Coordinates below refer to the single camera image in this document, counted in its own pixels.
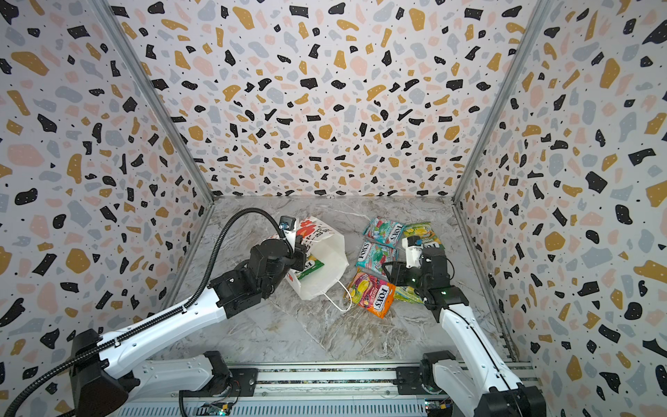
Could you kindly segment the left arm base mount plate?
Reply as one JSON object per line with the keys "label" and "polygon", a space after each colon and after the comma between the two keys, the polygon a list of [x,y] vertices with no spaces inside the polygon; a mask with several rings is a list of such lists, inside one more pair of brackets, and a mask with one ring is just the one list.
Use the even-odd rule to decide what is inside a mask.
{"label": "left arm base mount plate", "polygon": [[225,398],[252,397],[258,381],[258,368],[231,368],[227,376],[214,376],[199,390],[183,390],[184,398],[204,398],[222,396]]}

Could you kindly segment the green Fox's candy bag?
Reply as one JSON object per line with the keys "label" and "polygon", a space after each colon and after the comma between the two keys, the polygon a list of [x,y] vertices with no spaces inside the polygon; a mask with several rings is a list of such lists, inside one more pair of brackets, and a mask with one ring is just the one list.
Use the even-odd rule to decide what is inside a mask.
{"label": "green Fox's candy bag", "polygon": [[324,263],[321,260],[319,260],[318,258],[316,258],[313,255],[310,255],[306,260],[306,263],[304,265],[304,269],[302,269],[302,271],[298,271],[296,273],[297,280],[302,281],[307,276],[310,276],[310,275],[314,274],[315,272],[317,272],[318,270],[320,270],[323,267],[324,267]]}
{"label": "green Fox's candy bag", "polygon": [[411,304],[422,304],[423,299],[414,288],[394,286],[394,300]]}

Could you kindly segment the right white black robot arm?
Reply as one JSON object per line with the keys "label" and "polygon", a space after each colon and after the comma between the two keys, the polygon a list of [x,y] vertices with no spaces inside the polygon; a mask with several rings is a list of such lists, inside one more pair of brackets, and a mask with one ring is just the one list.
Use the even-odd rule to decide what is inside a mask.
{"label": "right white black robot arm", "polygon": [[410,246],[404,262],[386,262],[382,271],[390,283],[415,290],[466,365],[462,368],[449,351],[424,354],[423,389],[447,394],[454,415],[547,415],[540,389],[522,382],[479,327],[467,297],[453,284],[453,264],[445,250]]}

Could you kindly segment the teal Fox's mint candy bag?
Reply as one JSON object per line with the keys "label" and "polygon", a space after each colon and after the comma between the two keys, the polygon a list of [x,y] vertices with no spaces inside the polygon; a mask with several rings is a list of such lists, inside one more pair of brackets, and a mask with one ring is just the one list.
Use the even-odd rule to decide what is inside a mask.
{"label": "teal Fox's mint candy bag", "polygon": [[384,217],[375,217],[364,231],[366,239],[389,248],[396,248],[405,224]]}

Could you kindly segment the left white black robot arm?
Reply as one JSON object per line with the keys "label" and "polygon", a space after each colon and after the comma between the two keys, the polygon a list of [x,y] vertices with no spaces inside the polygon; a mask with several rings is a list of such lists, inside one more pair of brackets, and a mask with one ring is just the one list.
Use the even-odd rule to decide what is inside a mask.
{"label": "left white black robot arm", "polygon": [[302,271],[307,246],[298,236],[294,250],[268,239],[248,260],[213,279],[195,302],[140,321],[125,331],[77,335],[72,354],[79,359],[69,372],[77,416],[107,416],[127,401],[151,394],[180,396],[240,395],[241,382],[218,352],[191,359],[150,362],[149,357],[196,330],[230,319],[269,298],[291,269]]}

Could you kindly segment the orange Fox's candy bag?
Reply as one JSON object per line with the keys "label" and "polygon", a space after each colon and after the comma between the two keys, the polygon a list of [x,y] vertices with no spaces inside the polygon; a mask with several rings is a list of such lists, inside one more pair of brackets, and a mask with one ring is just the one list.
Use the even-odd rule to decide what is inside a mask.
{"label": "orange Fox's candy bag", "polygon": [[347,290],[353,304],[383,319],[394,301],[396,286],[358,269]]}

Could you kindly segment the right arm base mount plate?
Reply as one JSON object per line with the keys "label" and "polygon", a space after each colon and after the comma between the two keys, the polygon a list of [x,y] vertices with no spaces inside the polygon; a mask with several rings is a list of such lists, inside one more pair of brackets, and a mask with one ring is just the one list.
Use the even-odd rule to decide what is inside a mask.
{"label": "right arm base mount plate", "polygon": [[419,367],[403,366],[395,369],[396,378],[393,381],[400,395],[437,395],[443,394],[441,389],[427,385]]}

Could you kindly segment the white floral paper bag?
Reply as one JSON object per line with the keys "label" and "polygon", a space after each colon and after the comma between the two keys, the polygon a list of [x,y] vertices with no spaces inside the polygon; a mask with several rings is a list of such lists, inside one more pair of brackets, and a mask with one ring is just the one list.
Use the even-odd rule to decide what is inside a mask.
{"label": "white floral paper bag", "polygon": [[[296,243],[300,243],[300,248],[304,247],[305,266],[302,270],[290,269],[287,274],[287,282],[298,297],[304,301],[312,301],[322,296],[338,311],[349,311],[352,307],[352,296],[341,282],[349,266],[344,236],[314,216],[296,220],[284,215],[279,220],[279,227],[294,248]],[[349,300],[347,307],[340,306],[328,296],[328,290],[336,284],[345,291]]]}

